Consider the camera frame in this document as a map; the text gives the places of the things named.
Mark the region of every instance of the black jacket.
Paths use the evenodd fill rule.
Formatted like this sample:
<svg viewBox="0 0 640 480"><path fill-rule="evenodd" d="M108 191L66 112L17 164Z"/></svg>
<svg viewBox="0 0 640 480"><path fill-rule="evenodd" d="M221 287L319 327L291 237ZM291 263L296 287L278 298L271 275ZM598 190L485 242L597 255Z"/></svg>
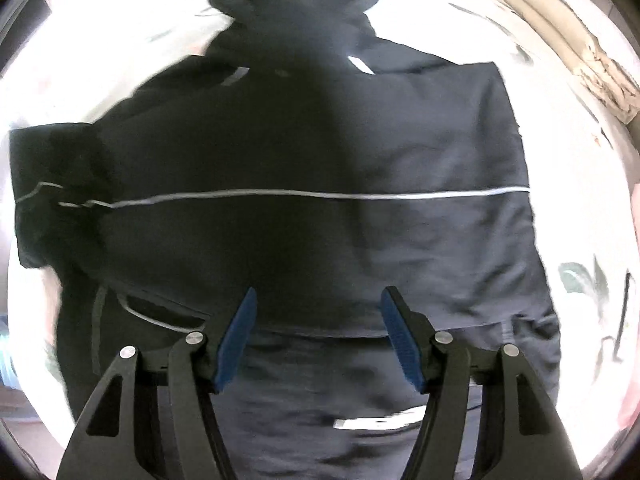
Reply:
<svg viewBox="0 0 640 480"><path fill-rule="evenodd" d="M235 21L204 57L151 78L95 124L12 133L20 257L61 276L58 352L74 411L97 380L92 365L104 371L133 339L170 338L125 312L123 298L146 316L196 326L235 307L248 286L258 292L257 339L234 396L220 400L237 415L222 425L234 460L253 471L246 478L399 475L415 433L359 447L331 428L334 418L424 403L386 360L377 304L387 285L437 329L488 348L515 342L555 397L558 320L497 68L377 38L364 15L377 0L209 1ZM99 286L108 292L96 314ZM277 361L260 338L279 341ZM307 343L324 350L303 358ZM374 352L360 375L348 357L326 360L330 349L367 355L372 345L387 357ZM298 374L274 371L298 361ZM254 373L261 366L273 373ZM268 409L284 424L271 439L248 429ZM312 420L292 426L278 415L307 409ZM300 428L309 442L332 444L303 446ZM252 456L243 431L254 436Z"/></svg>

